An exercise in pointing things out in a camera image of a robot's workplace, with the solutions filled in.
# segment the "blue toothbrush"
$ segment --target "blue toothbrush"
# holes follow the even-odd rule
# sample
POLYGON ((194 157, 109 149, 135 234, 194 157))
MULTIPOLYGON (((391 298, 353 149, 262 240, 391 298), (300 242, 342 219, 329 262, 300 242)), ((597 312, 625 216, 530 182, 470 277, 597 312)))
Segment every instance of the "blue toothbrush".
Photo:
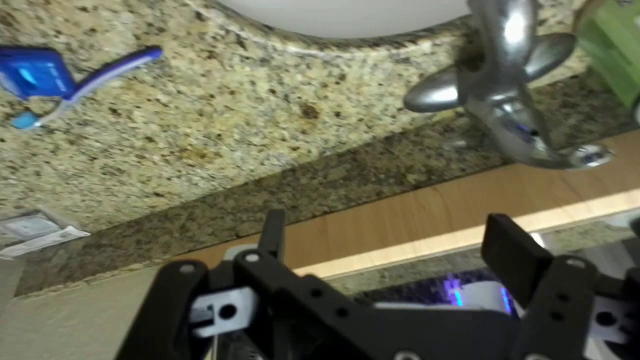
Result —
POLYGON ((15 129, 33 129, 43 126, 45 122, 56 119, 62 112, 65 112, 67 107, 72 107, 73 104, 77 104, 83 95, 88 95, 90 92, 94 92, 96 87, 104 85, 107 80, 117 78, 142 64, 154 61, 161 57, 161 48, 159 45, 150 45, 138 51, 131 51, 115 61, 106 64, 104 68, 92 72, 90 75, 85 75, 76 92, 72 94, 72 98, 67 99, 59 99, 59 104, 43 114, 38 115, 33 112, 21 112, 15 117, 11 117, 11 126, 15 129))

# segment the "faucet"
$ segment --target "faucet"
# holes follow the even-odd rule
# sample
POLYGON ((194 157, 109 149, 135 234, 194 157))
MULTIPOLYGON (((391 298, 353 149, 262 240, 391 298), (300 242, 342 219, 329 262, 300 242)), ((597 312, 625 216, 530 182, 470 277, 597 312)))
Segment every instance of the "faucet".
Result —
POLYGON ((539 167, 594 167, 612 152, 602 143, 556 149, 543 115, 534 105, 528 81, 560 66, 575 45, 571 34, 536 35, 536 0, 468 0, 480 31, 480 68, 448 66, 404 95, 413 112, 440 112, 464 105, 497 149, 521 164, 539 167))

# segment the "white wall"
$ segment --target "white wall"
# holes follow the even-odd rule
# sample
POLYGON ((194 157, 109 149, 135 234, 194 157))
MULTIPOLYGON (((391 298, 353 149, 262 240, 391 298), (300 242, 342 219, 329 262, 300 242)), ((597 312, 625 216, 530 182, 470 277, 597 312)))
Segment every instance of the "white wall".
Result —
POLYGON ((0 357, 112 360, 154 273, 143 267, 10 301, 0 317, 0 357))

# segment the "speckled stone surface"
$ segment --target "speckled stone surface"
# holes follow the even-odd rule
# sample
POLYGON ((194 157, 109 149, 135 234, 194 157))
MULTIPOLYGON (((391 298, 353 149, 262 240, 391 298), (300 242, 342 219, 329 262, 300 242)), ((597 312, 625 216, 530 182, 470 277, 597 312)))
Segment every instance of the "speckled stone surface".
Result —
MULTIPOLYGON (((543 0, 542 31, 567 30, 570 10, 543 0)), ((0 43, 52 45, 77 78, 148 43, 165 57, 42 132, 2 122, 0 216, 42 205, 98 231, 437 122, 406 112, 402 94, 452 64, 468 38, 466 20, 329 43, 255 25, 209 0, 3 0, 0 43)), ((543 81, 582 70, 575 53, 543 81)), ((19 107, 0 94, 0 117, 19 107)))
MULTIPOLYGON (((632 124, 617 99, 587 75, 543 85, 534 98, 558 143, 602 137, 632 124)), ((255 234, 271 205, 283 205, 288 219, 300 221, 500 164, 500 154, 480 142, 464 117, 423 124, 28 254, 19 293, 255 234)))

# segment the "white sink basin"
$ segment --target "white sink basin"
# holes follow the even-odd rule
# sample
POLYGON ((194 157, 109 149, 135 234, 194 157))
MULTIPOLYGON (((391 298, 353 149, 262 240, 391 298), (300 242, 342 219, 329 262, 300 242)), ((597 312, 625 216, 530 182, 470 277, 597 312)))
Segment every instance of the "white sink basin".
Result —
POLYGON ((319 38, 377 38, 468 13, 466 0, 220 0, 255 22, 319 38))

